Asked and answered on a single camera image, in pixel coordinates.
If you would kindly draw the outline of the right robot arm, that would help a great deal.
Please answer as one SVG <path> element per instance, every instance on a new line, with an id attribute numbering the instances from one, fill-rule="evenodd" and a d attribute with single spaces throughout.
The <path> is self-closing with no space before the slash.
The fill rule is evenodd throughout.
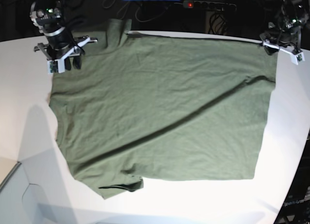
<path id="1" fill-rule="evenodd" d="M 70 6 L 69 0 L 36 0 L 31 5 L 30 19 L 34 26 L 47 39 L 47 43 L 38 43 L 33 50 L 42 52 L 47 60 L 49 74 L 64 73 L 72 67 L 81 69 L 83 47 L 96 43 L 97 38 L 87 35 L 74 37 L 72 30 L 85 23 L 84 16 L 76 16 L 66 20 L 65 10 L 71 11 L 81 7 L 83 2 Z"/>

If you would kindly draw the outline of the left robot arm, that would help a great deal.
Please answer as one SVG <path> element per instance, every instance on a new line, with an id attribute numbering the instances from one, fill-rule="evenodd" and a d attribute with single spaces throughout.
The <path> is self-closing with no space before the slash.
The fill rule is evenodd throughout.
<path id="1" fill-rule="evenodd" d="M 268 29 L 260 34 L 261 46 L 268 55 L 284 52 L 291 62 L 298 65 L 305 61 L 301 49 L 302 29 L 309 20 L 309 12 L 303 0 L 279 0 L 275 20 L 268 23 Z"/>

